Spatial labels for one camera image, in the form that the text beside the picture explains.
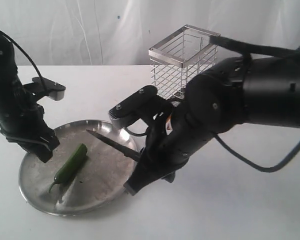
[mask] green chili pepper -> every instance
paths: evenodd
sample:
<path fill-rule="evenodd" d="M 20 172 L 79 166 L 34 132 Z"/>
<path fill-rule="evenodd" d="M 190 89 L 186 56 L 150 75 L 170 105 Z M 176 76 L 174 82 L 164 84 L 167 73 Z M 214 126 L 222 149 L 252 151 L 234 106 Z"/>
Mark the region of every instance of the green chili pepper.
<path fill-rule="evenodd" d="M 84 162 L 88 152 L 88 148 L 83 143 L 79 144 L 77 149 L 72 153 L 69 159 L 64 163 L 64 165 L 59 169 L 59 171 L 54 176 L 54 181 L 48 189 L 50 193 L 52 187 L 55 184 L 66 183 L 71 176 L 79 169 L 80 165 Z"/>

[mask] white wall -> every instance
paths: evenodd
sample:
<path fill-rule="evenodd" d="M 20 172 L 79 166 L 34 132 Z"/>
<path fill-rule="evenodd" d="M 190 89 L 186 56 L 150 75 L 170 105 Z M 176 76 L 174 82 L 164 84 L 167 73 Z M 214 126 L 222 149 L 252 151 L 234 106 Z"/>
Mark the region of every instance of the white wall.
<path fill-rule="evenodd" d="M 185 24 L 294 49 L 300 0 L 0 0 L 0 29 L 38 65 L 148 64 L 148 48 Z M 19 52 L 17 64 L 29 64 Z"/>

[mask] screw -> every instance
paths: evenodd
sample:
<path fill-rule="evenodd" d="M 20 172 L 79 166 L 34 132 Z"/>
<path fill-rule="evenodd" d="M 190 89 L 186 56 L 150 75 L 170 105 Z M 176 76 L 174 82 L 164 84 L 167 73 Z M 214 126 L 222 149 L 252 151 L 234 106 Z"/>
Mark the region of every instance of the screw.
<path fill-rule="evenodd" d="M 217 110 L 217 109 L 218 109 L 218 104 L 213 103 L 213 104 L 212 104 L 212 107 L 213 107 L 214 110 Z"/>

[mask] silver plate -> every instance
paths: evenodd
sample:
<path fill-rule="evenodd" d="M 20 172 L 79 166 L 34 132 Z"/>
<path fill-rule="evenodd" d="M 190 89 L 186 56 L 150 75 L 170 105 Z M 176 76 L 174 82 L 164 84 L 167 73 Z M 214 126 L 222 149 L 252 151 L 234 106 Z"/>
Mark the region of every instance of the silver plate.
<path fill-rule="evenodd" d="M 60 145 L 53 157 L 42 163 L 34 154 L 27 153 L 19 171 L 19 187 L 25 200 L 36 209 L 60 216 L 78 215 L 94 210 L 125 192 L 124 183 L 131 176 L 135 162 L 111 146 L 103 143 L 86 129 L 98 133 L 137 151 L 132 137 L 125 130 L 101 120 L 82 120 L 55 129 Z M 48 188 L 78 144 L 88 148 L 88 159 L 68 185 Z"/>

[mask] wire basket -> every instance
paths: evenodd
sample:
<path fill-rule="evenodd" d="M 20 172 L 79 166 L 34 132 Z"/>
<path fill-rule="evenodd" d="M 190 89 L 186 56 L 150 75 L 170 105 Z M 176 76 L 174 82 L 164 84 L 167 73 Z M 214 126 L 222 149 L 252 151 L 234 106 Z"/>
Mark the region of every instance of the wire basket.
<path fill-rule="evenodd" d="M 215 64 L 218 51 L 210 36 L 220 34 L 185 25 L 149 49 L 152 84 L 159 96 L 182 99 L 187 82 Z"/>

